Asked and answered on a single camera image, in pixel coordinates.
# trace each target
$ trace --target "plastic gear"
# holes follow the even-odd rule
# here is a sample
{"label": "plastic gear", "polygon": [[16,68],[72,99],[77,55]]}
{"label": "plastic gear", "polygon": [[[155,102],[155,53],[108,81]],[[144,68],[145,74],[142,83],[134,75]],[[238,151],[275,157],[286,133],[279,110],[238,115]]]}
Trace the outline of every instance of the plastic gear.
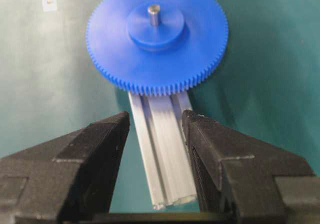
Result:
{"label": "plastic gear", "polygon": [[[150,4],[161,6],[158,27],[149,23]],[[162,96],[204,81],[224,55],[228,31],[216,0],[103,0],[89,19],[86,45],[115,86]]]}

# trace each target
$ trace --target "teal background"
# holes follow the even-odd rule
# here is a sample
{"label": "teal background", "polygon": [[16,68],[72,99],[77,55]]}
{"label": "teal background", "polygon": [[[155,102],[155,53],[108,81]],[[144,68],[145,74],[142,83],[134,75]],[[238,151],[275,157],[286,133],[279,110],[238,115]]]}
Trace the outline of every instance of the teal background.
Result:
{"label": "teal background", "polygon": [[[69,16],[57,12],[63,29],[45,38],[41,30],[38,36],[26,37],[32,27],[22,20],[26,26],[21,29],[19,14],[10,10],[14,2],[32,3],[0,0],[0,14],[6,17],[0,27],[9,34],[0,50],[1,157],[130,111],[128,95],[91,64],[84,41],[86,23],[77,29],[68,26],[79,17],[87,20],[92,4],[99,1],[68,6],[81,10]],[[217,71],[189,91],[194,110],[304,156],[319,175],[319,0],[217,1],[229,21],[228,46]],[[40,51],[30,48],[37,42]],[[73,48],[72,42],[79,46]],[[53,43],[54,53],[49,48]],[[198,210],[194,202],[166,211]],[[111,212],[153,212],[132,118]]]}

